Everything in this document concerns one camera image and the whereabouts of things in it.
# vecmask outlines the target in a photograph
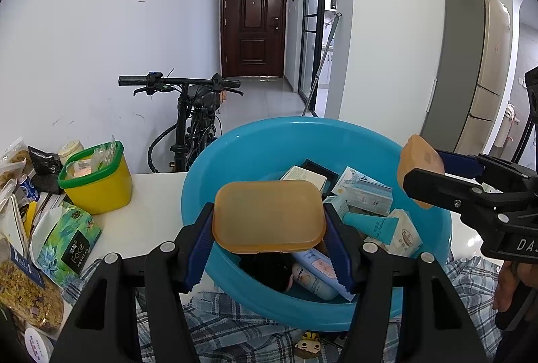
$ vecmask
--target plaid cloth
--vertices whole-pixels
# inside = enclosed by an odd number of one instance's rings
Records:
[[[68,301],[76,301],[100,260],[96,260],[63,292]],[[501,340],[492,308],[499,268],[480,257],[450,261],[445,272],[467,308],[488,359],[493,360]],[[138,336],[144,363],[155,362],[143,291],[138,293]],[[199,292],[183,306],[185,319],[201,363],[294,363],[293,348],[303,331],[277,324],[248,310],[225,293]],[[382,363],[396,360],[399,319],[392,319]],[[320,356],[311,363],[333,363],[339,349],[324,344]]]

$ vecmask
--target orange plastic lid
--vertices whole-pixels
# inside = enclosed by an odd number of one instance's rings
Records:
[[[321,195],[308,181],[233,182],[215,197],[213,236],[234,254],[308,250],[325,230]]]

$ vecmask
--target blue gripper pad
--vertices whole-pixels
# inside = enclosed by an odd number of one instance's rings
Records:
[[[202,279],[207,259],[213,247],[213,207],[207,203],[196,222],[183,227],[178,235],[178,263],[182,275],[183,292],[190,292]]]
[[[446,173],[468,179],[475,179],[484,173],[484,166],[472,155],[459,155],[445,151],[437,151],[437,153],[443,160]]]
[[[332,204],[324,204],[323,208],[327,223],[323,241],[329,251],[338,282],[345,286],[349,293],[355,294],[360,284],[359,247],[362,246],[362,238],[355,228],[344,225]]]

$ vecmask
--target bicycle seat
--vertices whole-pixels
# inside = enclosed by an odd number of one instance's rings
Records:
[[[205,85],[191,85],[189,98],[194,108],[208,108],[216,111],[221,106],[221,95],[211,91]]]

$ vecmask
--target orange soap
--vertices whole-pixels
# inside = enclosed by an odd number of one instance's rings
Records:
[[[325,230],[321,195],[305,180],[233,182],[215,197],[213,236],[234,254],[308,250]]]
[[[402,189],[405,176],[413,169],[428,170],[441,175],[445,174],[445,165],[437,151],[424,138],[416,134],[409,138],[400,153],[400,163],[398,164],[396,178]],[[419,200],[415,200],[415,202],[424,209],[432,207],[432,205]]]

